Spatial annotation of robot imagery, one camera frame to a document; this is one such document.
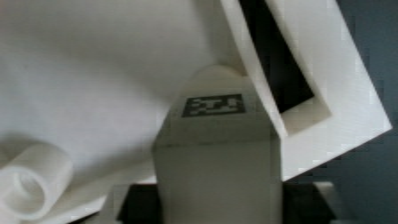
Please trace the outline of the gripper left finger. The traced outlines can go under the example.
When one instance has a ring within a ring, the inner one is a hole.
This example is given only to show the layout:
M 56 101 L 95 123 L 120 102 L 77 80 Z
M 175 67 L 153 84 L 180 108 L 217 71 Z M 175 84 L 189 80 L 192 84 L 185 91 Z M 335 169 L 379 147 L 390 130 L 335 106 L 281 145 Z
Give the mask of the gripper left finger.
M 155 184 L 114 186 L 104 205 L 104 224 L 162 224 Z

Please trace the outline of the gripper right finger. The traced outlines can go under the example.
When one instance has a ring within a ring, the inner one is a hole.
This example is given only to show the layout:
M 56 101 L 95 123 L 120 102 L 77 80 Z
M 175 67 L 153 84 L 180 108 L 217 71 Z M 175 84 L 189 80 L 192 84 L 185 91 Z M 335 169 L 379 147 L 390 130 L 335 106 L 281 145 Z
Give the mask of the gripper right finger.
M 351 224 L 351 211 L 331 182 L 283 185 L 283 224 Z

